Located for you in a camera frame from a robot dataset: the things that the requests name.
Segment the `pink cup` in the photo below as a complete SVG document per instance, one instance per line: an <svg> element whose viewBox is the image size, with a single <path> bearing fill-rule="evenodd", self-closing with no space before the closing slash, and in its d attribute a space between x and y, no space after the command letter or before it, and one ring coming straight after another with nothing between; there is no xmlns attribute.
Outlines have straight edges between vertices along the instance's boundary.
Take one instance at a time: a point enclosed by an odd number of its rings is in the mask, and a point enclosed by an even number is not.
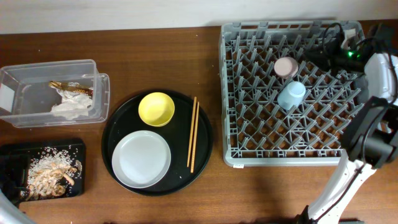
<svg viewBox="0 0 398 224"><path fill-rule="evenodd" d="M282 57L274 64L275 73L283 79L294 77L297 74L298 69L299 65L292 57Z"/></svg>

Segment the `blue cup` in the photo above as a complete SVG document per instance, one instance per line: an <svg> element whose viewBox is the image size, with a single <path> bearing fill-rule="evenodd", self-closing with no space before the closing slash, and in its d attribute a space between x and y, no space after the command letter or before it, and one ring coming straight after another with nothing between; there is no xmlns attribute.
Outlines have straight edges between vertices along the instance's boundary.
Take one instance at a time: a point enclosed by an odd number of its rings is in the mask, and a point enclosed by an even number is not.
<svg viewBox="0 0 398 224"><path fill-rule="evenodd" d="M300 82L290 82L278 95L277 102L279 106L284 110L289 110L293 106L301 104L304 95L306 93L306 87Z"/></svg>

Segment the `wooden chopstick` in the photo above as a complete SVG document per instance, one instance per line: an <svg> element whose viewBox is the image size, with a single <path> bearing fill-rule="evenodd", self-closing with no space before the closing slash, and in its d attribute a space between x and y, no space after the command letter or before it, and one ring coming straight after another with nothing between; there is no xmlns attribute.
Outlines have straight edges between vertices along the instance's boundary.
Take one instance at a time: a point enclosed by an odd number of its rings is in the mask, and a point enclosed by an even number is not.
<svg viewBox="0 0 398 224"><path fill-rule="evenodd" d="M195 127L194 127L194 132L193 132L193 149L192 149L192 161L191 161L191 166L190 166L190 173L193 173L194 171L194 165L195 165L195 154L196 154L196 145L197 145L197 133L198 133L198 117L199 117L199 109L200 109L200 103L197 102L197 108L196 108L196 117L195 117Z"/></svg>
<svg viewBox="0 0 398 224"><path fill-rule="evenodd" d="M190 126L190 138L188 142L188 157L187 157L187 167L190 165L190 157L191 157L191 150L192 150L192 141L193 141L193 129L195 125L195 113L196 113L196 106L197 105L197 97L195 96L193 99L193 110L192 110L192 120Z"/></svg>

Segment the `yellow bowl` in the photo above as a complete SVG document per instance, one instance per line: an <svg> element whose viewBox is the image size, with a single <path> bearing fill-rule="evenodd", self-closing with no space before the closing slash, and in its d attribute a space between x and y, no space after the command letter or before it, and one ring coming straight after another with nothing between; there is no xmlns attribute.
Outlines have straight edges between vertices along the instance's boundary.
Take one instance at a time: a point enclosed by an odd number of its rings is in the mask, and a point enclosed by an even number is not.
<svg viewBox="0 0 398 224"><path fill-rule="evenodd" d="M168 124L175 112L173 99L161 92L149 93L140 101L138 113L140 119L153 127L162 127Z"/></svg>

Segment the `grey plate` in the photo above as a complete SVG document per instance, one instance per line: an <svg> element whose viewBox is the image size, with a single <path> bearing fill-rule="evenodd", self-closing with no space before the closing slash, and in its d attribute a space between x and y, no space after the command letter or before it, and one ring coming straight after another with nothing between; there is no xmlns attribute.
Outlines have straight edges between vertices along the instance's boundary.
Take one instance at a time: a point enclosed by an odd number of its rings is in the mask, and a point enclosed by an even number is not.
<svg viewBox="0 0 398 224"><path fill-rule="evenodd" d="M111 165L122 184L144 189L158 183L168 172L171 151L166 140L152 131L135 131L115 147Z"/></svg>

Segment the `brown snack wrapper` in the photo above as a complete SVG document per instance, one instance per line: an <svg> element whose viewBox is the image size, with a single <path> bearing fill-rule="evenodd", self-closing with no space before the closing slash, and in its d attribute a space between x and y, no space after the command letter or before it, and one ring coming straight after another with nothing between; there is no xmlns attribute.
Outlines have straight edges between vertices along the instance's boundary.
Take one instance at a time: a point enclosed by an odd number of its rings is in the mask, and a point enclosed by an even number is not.
<svg viewBox="0 0 398 224"><path fill-rule="evenodd" d="M63 91L70 91L74 93L81 93L88 96L93 96L93 90L90 87L80 85L80 84L73 84L73 83L65 83L65 82L56 82L50 81L49 87L56 88Z"/></svg>

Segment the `white tissue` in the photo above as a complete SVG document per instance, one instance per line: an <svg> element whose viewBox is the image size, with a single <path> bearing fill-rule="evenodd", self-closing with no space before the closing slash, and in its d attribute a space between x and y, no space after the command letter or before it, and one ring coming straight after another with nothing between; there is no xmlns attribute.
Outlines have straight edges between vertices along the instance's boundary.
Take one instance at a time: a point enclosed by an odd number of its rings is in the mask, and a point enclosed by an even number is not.
<svg viewBox="0 0 398 224"><path fill-rule="evenodd" d="M60 104L52 106L52 113L56 113L57 116L63 116L66 120L73 120L79 116L88 116L88 109L93 104L92 96L54 89L62 99Z"/></svg>

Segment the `food scraps and rice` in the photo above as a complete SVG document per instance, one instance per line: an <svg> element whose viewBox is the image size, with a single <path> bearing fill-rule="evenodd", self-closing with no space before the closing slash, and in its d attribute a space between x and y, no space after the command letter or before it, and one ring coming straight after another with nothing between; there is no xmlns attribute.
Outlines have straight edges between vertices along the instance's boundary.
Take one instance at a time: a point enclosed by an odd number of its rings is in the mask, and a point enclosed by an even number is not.
<svg viewBox="0 0 398 224"><path fill-rule="evenodd" d="M34 154L27 172L24 200L43 200L71 196L72 188L82 179L83 164L77 153L66 149L45 147Z"/></svg>

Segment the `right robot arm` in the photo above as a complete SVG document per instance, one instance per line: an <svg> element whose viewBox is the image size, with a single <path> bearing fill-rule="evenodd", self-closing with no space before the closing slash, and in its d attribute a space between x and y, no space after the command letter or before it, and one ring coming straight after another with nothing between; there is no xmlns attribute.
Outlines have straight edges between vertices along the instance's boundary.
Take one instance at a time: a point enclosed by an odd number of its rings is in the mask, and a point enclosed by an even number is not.
<svg viewBox="0 0 398 224"><path fill-rule="evenodd" d="M343 148L338 167L321 195L298 214L295 223L339 223L345 208L360 186L384 164L397 158L397 57L391 53L394 29L380 23L365 39L341 45L340 29L334 40L323 40L304 52L307 60L333 78L339 70L361 72L375 79L377 89L340 137Z"/></svg>

